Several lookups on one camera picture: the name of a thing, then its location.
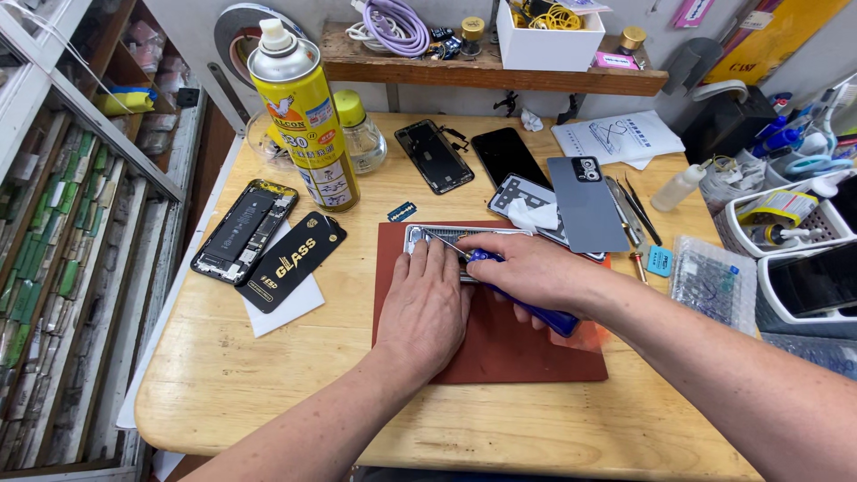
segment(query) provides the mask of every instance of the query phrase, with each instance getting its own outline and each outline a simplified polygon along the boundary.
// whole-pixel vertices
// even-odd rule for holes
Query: bubble wrap
[[[750,336],[756,335],[756,262],[714,244],[679,236],[669,296]]]
[[[762,340],[808,362],[857,380],[857,341],[762,333]]]

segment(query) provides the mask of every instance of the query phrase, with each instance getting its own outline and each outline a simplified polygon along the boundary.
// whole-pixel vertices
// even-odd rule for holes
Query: white tissue
[[[533,132],[538,132],[539,130],[544,129],[542,120],[536,114],[528,111],[526,107],[521,112],[521,122],[524,123],[524,129],[532,130]]]
[[[520,197],[509,202],[509,220],[518,229],[525,229],[533,234],[536,233],[537,227],[548,230],[560,227],[560,216],[556,213],[555,202],[529,209]]]

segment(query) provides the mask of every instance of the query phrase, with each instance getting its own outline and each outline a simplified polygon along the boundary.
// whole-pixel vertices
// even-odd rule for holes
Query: tool holder
[[[786,307],[774,293],[768,275],[770,267],[795,258],[810,256],[819,251],[823,250],[777,253],[758,260],[756,325],[759,331],[857,340],[857,316],[844,316],[839,310],[830,310],[812,317],[798,318],[786,310]]]
[[[848,170],[851,176],[857,176],[857,169]],[[792,183],[775,190],[789,190],[795,188],[805,181]],[[848,228],[845,220],[836,211],[833,203],[830,201],[822,201],[803,222],[798,226],[802,229],[821,228],[823,232],[814,238],[805,241],[800,238],[789,239],[780,246],[766,246],[764,248],[753,244],[750,238],[741,229],[738,224],[738,216],[735,213],[736,206],[743,206],[750,201],[760,197],[767,196],[774,190],[766,190],[758,194],[739,197],[729,204],[714,218],[714,226],[717,228],[717,233],[720,234],[720,240],[723,242],[723,248],[730,250],[740,255],[749,256],[759,259],[763,256],[768,256],[774,253],[789,253],[793,251],[809,250],[815,248],[823,248],[836,244],[843,244],[857,239],[857,234]]]

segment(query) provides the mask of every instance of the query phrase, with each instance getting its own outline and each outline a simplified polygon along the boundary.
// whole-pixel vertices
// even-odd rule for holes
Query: blue screwdriver handle
[[[506,261],[505,259],[503,259],[503,256],[476,248],[470,254],[470,260],[468,262],[481,261],[486,259],[493,259],[497,262]],[[509,293],[504,292],[503,290],[498,288],[497,286],[490,285],[488,283],[485,283],[485,286],[491,288],[492,290],[498,292],[506,298],[509,298],[515,304],[520,305],[522,308],[529,311],[531,315],[542,320],[546,325],[548,325],[559,336],[562,336],[563,338],[568,338],[569,336],[571,336],[574,329],[578,326],[578,323],[580,323],[580,320],[571,313],[566,313],[565,311],[557,310],[545,310],[544,308],[539,308],[537,306],[533,306],[532,304],[522,303],[518,301],[515,297],[509,295]]]

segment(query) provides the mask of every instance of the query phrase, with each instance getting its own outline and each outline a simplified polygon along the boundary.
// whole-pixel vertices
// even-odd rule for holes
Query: tape roll
[[[279,18],[286,31],[307,39],[303,30],[289,17],[258,3],[236,3],[220,14],[214,24],[214,46],[220,62],[247,87],[255,90],[247,70],[247,58],[259,46],[259,21]]]

